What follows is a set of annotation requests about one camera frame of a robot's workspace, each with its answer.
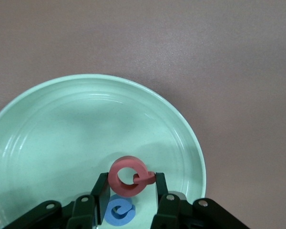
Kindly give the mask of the brown table cover sheet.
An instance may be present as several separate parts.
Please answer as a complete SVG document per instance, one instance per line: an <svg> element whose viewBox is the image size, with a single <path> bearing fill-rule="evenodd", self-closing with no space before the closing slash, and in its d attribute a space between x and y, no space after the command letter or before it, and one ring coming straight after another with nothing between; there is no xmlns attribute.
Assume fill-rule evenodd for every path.
<svg viewBox="0 0 286 229"><path fill-rule="evenodd" d="M81 73L168 100L201 145L207 196L286 229L286 0L0 0L0 110Z"/></svg>

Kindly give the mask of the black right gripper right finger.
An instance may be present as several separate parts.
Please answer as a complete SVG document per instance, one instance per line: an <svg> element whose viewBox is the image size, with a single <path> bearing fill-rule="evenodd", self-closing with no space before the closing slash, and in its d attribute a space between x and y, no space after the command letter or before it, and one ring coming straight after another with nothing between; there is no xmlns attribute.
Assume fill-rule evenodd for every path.
<svg viewBox="0 0 286 229"><path fill-rule="evenodd" d="M209 198L190 204L168 192L164 173L156 173L158 209L152 229L249 229L247 225Z"/></svg>

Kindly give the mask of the red foam letter Q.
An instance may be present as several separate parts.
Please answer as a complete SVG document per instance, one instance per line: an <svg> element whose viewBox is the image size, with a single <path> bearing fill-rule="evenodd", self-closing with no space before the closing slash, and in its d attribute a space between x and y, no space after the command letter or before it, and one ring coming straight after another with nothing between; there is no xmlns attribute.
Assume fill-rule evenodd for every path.
<svg viewBox="0 0 286 229"><path fill-rule="evenodd" d="M124 168L131 168L136 173L133 175L133 183L122 182L118 173ZM138 195L148 185L156 182L155 173L148 171L145 163L134 156L123 156L117 159L108 173L108 183L111 189L119 196L130 198Z"/></svg>

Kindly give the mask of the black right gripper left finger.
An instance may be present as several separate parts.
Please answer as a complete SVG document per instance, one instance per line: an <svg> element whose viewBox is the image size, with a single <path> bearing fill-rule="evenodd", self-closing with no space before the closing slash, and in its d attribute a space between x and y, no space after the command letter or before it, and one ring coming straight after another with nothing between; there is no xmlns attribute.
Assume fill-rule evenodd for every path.
<svg viewBox="0 0 286 229"><path fill-rule="evenodd" d="M55 200L42 202L3 229L96 229L102 224L109 199L108 173L101 173L90 193L64 207Z"/></svg>

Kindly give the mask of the blue foam letter G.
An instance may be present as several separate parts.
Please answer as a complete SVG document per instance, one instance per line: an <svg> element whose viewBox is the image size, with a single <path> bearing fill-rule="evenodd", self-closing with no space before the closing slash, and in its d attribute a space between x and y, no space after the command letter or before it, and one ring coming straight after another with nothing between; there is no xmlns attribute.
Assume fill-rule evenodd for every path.
<svg viewBox="0 0 286 229"><path fill-rule="evenodd" d="M136 207L131 198L117 194L110 197L104 218L112 226L124 226L131 222L136 215Z"/></svg>

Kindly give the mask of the light green plate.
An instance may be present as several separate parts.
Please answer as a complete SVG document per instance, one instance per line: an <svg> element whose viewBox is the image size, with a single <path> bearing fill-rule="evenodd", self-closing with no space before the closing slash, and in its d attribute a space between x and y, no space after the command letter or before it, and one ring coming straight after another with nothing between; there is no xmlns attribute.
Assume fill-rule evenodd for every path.
<svg viewBox="0 0 286 229"><path fill-rule="evenodd" d="M0 111L0 229L46 200L69 204L122 156L165 174L189 202L205 196L198 140L154 91L100 74L57 78Z"/></svg>

